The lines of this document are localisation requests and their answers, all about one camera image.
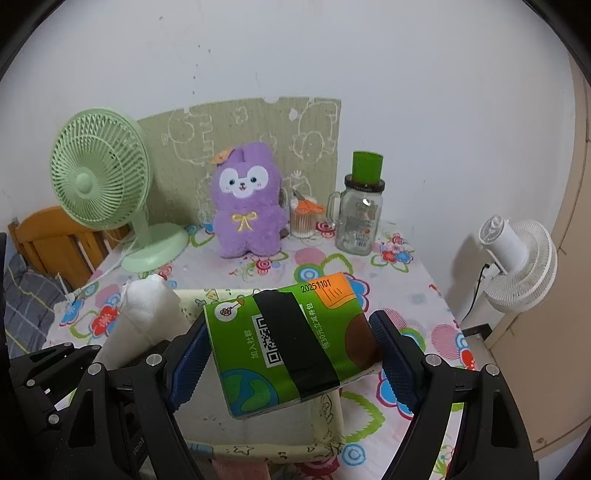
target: table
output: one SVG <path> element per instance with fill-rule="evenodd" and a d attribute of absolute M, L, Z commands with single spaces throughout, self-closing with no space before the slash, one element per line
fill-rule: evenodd
<path fill-rule="evenodd" d="M 298 281 L 343 272 L 369 315 L 384 310 L 403 335 L 412 337 L 424 352 L 437 353 L 450 365 L 475 369 L 468 349 L 446 302 L 415 251 L 394 223 L 381 222 L 373 251 L 367 257 L 345 254 L 335 247 L 335 232 L 316 225 L 310 239 L 283 239 L 282 250 L 271 258 L 247 254 L 223 259 L 211 224 L 189 226 L 190 244 L 173 262 L 155 272 L 129 274 L 117 268 L 88 286 L 63 315 L 56 315 L 48 345 L 73 342 L 103 344 L 115 325 L 121 287 L 150 273 L 163 276 L 170 288 L 277 288 Z M 113 251 L 93 278 L 118 261 Z M 412 413 L 400 404 L 383 372 L 368 375 L 342 389 L 346 446 L 333 459 L 317 463 L 270 465 L 274 480 L 376 480 L 389 466 Z M 462 417 L 454 405 L 446 436 L 431 479 L 443 479 L 452 458 Z"/>

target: green lid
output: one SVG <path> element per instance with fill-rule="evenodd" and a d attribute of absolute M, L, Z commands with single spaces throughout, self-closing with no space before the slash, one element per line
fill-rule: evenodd
<path fill-rule="evenodd" d="M 353 152 L 353 180 L 367 184 L 379 183 L 383 160 L 384 157 L 379 153 Z"/>

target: screw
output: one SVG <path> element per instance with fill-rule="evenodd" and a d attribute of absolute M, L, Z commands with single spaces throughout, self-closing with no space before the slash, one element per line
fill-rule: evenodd
<path fill-rule="evenodd" d="M 88 367 L 88 373 L 90 375 L 96 375 L 101 369 L 102 367 L 100 364 L 92 364 L 90 367 Z"/>
<path fill-rule="evenodd" d="M 499 370 L 499 367 L 497 367 L 495 364 L 488 364 L 486 366 L 486 371 L 491 374 L 493 377 L 496 377 L 498 374 L 501 373 L 501 371 Z"/>
<path fill-rule="evenodd" d="M 432 367 L 438 367 L 439 365 L 441 365 L 441 357 L 439 355 L 435 355 L 434 353 L 428 354 L 425 357 L 425 360 Z"/>
<path fill-rule="evenodd" d="M 146 363 L 153 367 L 154 365 L 158 365 L 162 361 L 162 355 L 159 353 L 152 353 L 152 355 L 148 355 L 146 359 Z"/>

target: cabinet door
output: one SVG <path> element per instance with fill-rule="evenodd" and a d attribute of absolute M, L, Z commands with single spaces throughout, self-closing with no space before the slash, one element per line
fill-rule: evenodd
<path fill-rule="evenodd" d="M 533 451 L 555 442 L 591 416 L 590 245 L 591 163 L 587 162 L 573 217 L 558 251 L 552 289 L 538 306 L 519 315 L 491 347 Z"/>

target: fan grille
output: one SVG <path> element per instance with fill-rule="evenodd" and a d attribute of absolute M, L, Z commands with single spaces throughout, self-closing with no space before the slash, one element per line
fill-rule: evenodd
<path fill-rule="evenodd" d="M 524 312 L 544 298 L 556 276 L 557 254 L 548 230 L 539 222 L 524 220 L 511 225 L 528 248 L 520 272 L 497 275 L 485 290 L 491 305 L 500 312 Z"/>
<path fill-rule="evenodd" d="M 64 210 L 93 229 L 129 222 L 146 202 L 152 171 L 139 125 L 91 109 L 72 117 L 51 153 L 51 184 Z"/>

